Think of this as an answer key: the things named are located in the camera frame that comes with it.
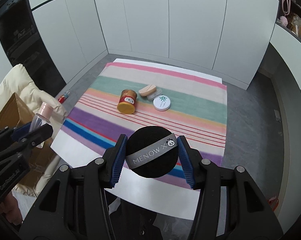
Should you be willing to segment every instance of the pink bottle cap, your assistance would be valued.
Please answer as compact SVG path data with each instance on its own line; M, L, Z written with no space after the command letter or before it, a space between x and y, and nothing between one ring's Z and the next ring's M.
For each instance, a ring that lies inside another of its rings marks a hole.
M53 111L54 111L54 108L52 106L43 102L40 107L39 114L41 114L43 117L45 117L46 119L49 120L50 117L52 116Z

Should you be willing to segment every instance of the green palm tree logo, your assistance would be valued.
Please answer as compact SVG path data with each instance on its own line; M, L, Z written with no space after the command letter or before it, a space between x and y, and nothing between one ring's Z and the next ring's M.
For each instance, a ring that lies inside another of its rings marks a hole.
M166 96L160 96L160 100L161 100L161 101L165 102L165 101L166 101L166 99L167 99L167 97L166 97Z

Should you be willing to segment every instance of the panda face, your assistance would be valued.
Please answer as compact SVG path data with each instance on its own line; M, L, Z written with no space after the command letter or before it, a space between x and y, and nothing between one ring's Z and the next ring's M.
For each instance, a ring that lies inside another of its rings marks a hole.
M173 139L169 138L167 141L166 141L167 145L168 146L174 146L175 145L175 142Z

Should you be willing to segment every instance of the metal screw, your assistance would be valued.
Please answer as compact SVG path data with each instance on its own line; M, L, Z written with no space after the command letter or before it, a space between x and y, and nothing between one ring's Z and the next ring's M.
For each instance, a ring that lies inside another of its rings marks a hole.
M103 158L97 158L97 159L95 160L95 163L96 163L96 164L103 164L103 163L104 163L104 159L103 159Z
M210 160L209 159L202 159L202 163L204 165L209 165L210 164Z
M245 171L245 168L242 167L242 166L237 166L236 169L237 169L238 172L244 172Z
M68 166L66 164L62 165L59 167L60 171L67 171L68 170Z

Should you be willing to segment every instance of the striped cloth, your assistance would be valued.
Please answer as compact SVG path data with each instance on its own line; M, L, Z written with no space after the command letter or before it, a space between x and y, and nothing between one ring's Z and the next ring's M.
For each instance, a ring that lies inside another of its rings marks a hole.
M226 86L198 76L143 65L108 63L84 93L62 126L62 130L96 153L115 145L120 134L128 137L137 129L158 125L176 136L184 135L203 158L221 164L226 140ZM160 112L153 102L138 96L136 111L121 114L117 104L122 90L154 84L171 100L169 110ZM190 188L178 161L162 182Z

